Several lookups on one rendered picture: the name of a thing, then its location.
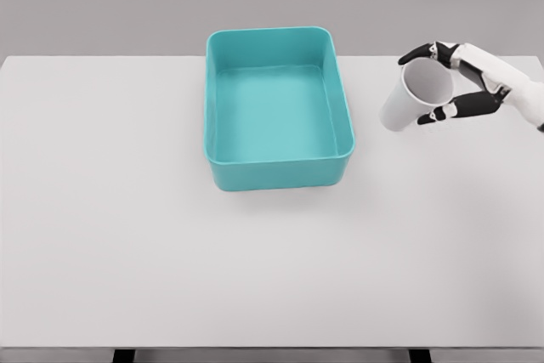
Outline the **teal plastic basket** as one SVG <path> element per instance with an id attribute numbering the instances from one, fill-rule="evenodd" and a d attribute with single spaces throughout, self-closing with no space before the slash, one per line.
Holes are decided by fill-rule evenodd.
<path id="1" fill-rule="evenodd" d="M 222 30 L 207 39 L 203 153 L 219 189 L 334 185 L 354 148 L 327 29 Z"/>

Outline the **white paper cup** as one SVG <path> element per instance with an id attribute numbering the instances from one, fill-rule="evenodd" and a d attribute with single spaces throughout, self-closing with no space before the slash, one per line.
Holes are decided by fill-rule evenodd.
<path id="1" fill-rule="evenodd" d="M 380 111 L 382 125 L 402 131 L 420 116 L 448 103 L 454 92 L 451 73 L 439 62 L 416 58 L 402 66 L 399 80 Z"/>

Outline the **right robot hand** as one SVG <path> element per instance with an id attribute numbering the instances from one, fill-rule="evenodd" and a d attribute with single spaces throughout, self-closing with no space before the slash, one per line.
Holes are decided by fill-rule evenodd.
<path id="1" fill-rule="evenodd" d="M 513 90 L 532 80 L 506 61 L 471 43 L 424 43 L 401 56 L 398 65 L 403 66 L 416 58 L 435 60 L 480 87 L 478 92 L 458 95 L 420 116 L 416 121 L 419 125 L 493 114 L 504 105 L 512 106 Z"/>

